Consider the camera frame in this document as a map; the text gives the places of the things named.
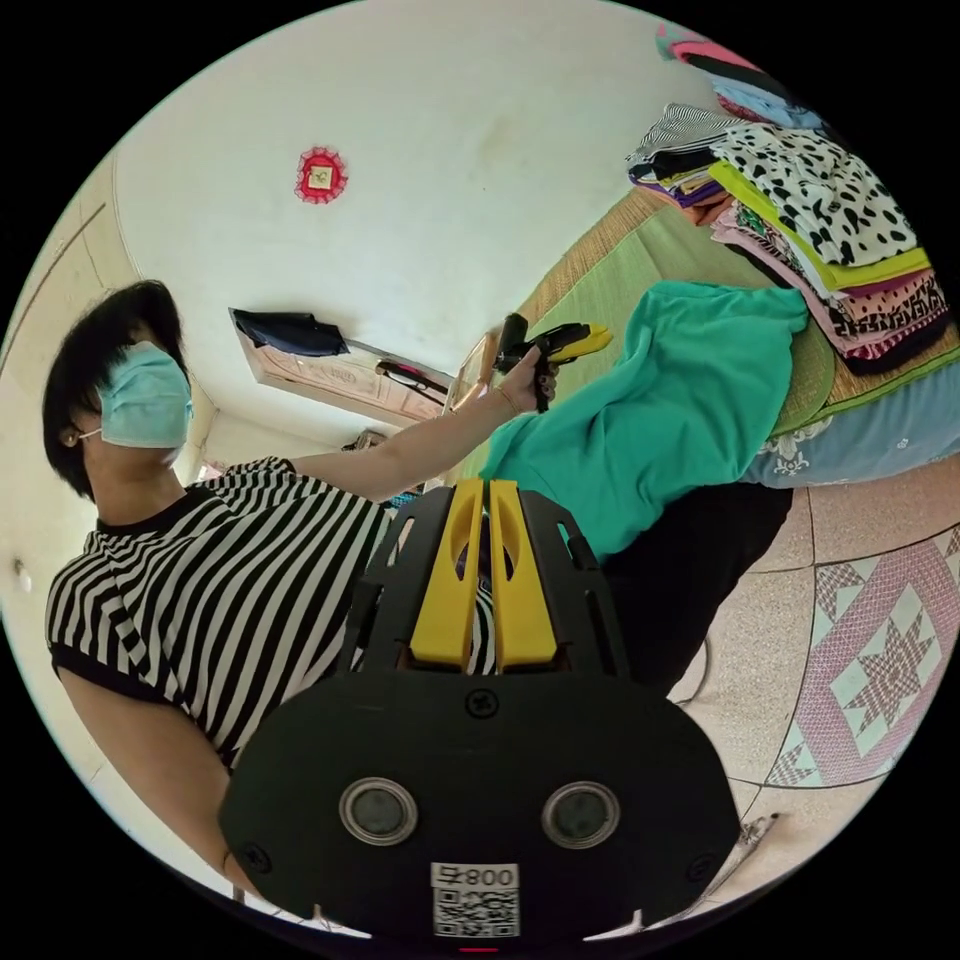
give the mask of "black and white spotted fabric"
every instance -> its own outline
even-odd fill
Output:
[[[650,160],[662,151],[692,153],[720,140],[731,127],[747,123],[737,117],[701,110],[689,103],[668,103],[663,116],[647,131],[633,153],[627,157],[631,167]]]
[[[824,263],[863,267],[918,246],[886,187],[852,153],[806,130],[731,127],[712,146],[763,192]]]

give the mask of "sticker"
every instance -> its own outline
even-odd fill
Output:
[[[432,863],[433,932],[438,937],[520,936],[515,863]]]
[[[296,195],[305,203],[329,203],[347,186],[347,168],[343,158],[330,147],[313,147],[300,154]]]

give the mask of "bracelet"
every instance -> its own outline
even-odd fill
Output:
[[[517,406],[516,401],[514,401],[513,397],[511,397],[511,396],[507,393],[507,391],[503,389],[503,386],[502,386],[501,384],[498,383],[493,389],[494,389],[497,393],[499,393],[500,396],[503,397],[503,399],[506,400],[507,403],[509,403],[511,407],[513,407],[513,412],[514,412],[518,417],[519,417],[519,416],[522,416],[523,411]]]

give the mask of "woman's arm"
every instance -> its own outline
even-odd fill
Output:
[[[228,857],[217,815],[230,782],[210,741],[180,710],[121,696],[61,668],[67,696],[127,786],[201,860],[263,899]]]
[[[382,502],[453,469],[498,428],[520,413],[536,410],[534,348],[495,390],[456,414],[414,424],[368,450],[324,453],[294,460],[298,473],[348,493]],[[554,372],[542,384],[554,393]]]

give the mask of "striped fabric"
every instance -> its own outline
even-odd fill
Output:
[[[144,523],[100,524],[50,591],[53,667],[183,710],[232,768],[272,710],[336,668],[353,586],[391,517],[271,458]],[[483,591],[477,614],[470,669],[490,673]]]
[[[669,150],[671,153],[693,153],[720,140],[730,127],[745,123],[737,117],[701,110],[688,103],[668,103],[663,116],[647,131],[633,153],[627,157],[628,166],[649,163],[653,157]]]

